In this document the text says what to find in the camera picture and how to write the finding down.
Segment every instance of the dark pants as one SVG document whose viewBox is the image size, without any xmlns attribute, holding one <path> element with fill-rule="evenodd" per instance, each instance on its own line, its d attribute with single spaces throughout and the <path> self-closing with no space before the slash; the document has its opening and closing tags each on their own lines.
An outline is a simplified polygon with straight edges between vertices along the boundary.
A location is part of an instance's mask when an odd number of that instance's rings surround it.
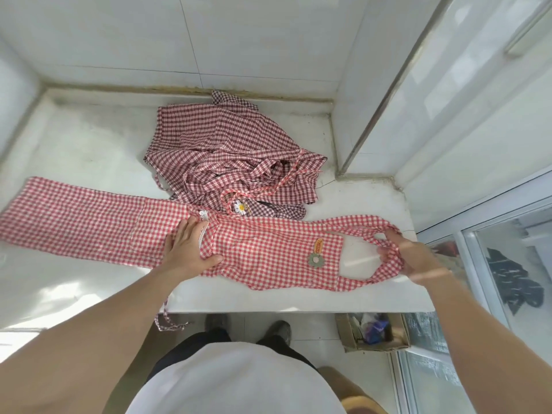
<svg viewBox="0 0 552 414">
<path fill-rule="evenodd" d="M 188 337 L 182 343 L 173 348 L 170 352 L 164 355 L 157 363 L 149 376 L 147 381 L 152 377 L 157 375 L 163 369 L 168 368 L 170 365 L 173 365 L 178 362 L 182 362 L 188 359 L 190 356 L 193 356 L 199 349 L 203 346 L 206 346 L 209 343 L 225 343 L 232 341 L 230 336 L 223 328 L 214 328 L 210 331 L 194 334 L 193 336 Z M 316 369 L 312 363 L 310 363 L 305 357 L 297 353 L 295 350 L 290 348 L 280 336 L 271 336 L 263 338 L 257 342 L 260 346 L 265 346 L 273 349 L 276 353 L 282 354 L 284 356 L 292 357 L 301 362 L 307 363 L 311 368 Z"/>
</svg>

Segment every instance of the dark red checkered apron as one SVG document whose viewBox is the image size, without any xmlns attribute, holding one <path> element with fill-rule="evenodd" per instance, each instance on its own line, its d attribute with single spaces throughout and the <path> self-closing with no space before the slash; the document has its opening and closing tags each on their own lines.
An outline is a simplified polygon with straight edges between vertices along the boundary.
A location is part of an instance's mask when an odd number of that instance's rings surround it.
<svg viewBox="0 0 552 414">
<path fill-rule="evenodd" d="M 153 268 L 164 238 L 191 215 L 207 219 L 202 258 L 224 260 L 202 273 L 224 276 L 254 290 L 303 287 L 343 292 L 390 279 L 403 262 L 395 245 L 374 237 L 397 227 L 378 216 L 350 215 L 315 222 L 243 218 L 176 201 L 127 196 L 29 179 L 0 216 L 0 239 L 60 256 Z M 389 247 L 390 259 L 366 280 L 339 275 L 343 237 Z"/>
<path fill-rule="evenodd" d="M 301 149 L 254 104 L 215 90 L 212 104 L 160 107 L 144 161 L 180 202 L 302 219 L 326 157 Z"/>
</svg>

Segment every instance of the left hand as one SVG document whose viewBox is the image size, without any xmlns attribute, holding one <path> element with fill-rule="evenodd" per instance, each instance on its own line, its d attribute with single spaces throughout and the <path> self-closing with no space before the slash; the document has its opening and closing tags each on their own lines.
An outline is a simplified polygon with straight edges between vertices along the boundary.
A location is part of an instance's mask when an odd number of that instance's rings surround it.
<svg viewBox="0 0 552 414">
<path fill-rule="evenodd" d="M 165 238 L 163 263 L 159 268 L 175 273 L 180 281 L 195 278 L 207 269 L 216 266 L 223 257 L 211 256 L 205 260 L 199 256 L 199 236 L 209 222 L 199 221 L 195 216 L 183 219 L 178 225 L 175 239 L 169 233 Z"/>
</svg>

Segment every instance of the checkered cloth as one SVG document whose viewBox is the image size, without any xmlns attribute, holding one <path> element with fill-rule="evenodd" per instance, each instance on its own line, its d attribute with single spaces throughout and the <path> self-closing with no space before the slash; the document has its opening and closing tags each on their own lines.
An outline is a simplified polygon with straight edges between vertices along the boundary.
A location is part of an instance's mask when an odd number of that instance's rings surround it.
<svg viewBox="0 0 552 414">
<path fill-rule="evenodd" d="M 254 104 L 214 90 L 212 104 L 158 109 L 144 161 L 180 202 L 227 213 L 242 203 L 242 215 L 302 219 L 326 157 L 302 150 Z"/>
<path fill-rule="evenodd" d="M 254 290 L 289 288 L 336 292 L 392 278 L 403 266 L 395 245 L 374 235 L 397 227 L 379 216 L 352 215 L 304 222 L 271 217 L 242 218 L 176 201 L 127 196 L 76 187 L 40 177 L 29 179 L 0 216 L 0 239 L 60 256 L 155 267 L 164 238 L 191 215 L 209 220 L 202 258 L 224 260 L 202 273 L 221 275 Z M 390 247 L 390 259 L 366 280 L 339 276 L 343 237 Z M 321 267 L 308 264 L 317 250 Z"/>
</svg>

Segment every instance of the sneaker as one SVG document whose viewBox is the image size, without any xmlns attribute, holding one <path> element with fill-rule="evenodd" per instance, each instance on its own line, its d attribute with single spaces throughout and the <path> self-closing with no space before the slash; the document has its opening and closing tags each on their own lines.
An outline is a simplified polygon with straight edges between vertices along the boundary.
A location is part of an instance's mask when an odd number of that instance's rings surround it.
<svg viewBox="0 0 552 414">
<path fill-rule="evenodd" d="M 215 328 L 222 328 L 226 332 L 230 330 L 230 318 L 227 313 L 208 313 L 205 316 L 205 331 Z"/>
<path fill-rule="evenodd" d="M 263 338 L 280 336 L 289 346 L 292 343 L 292 327 L 284 320 L 273 323 L 267 330 Z"/>
</svg>

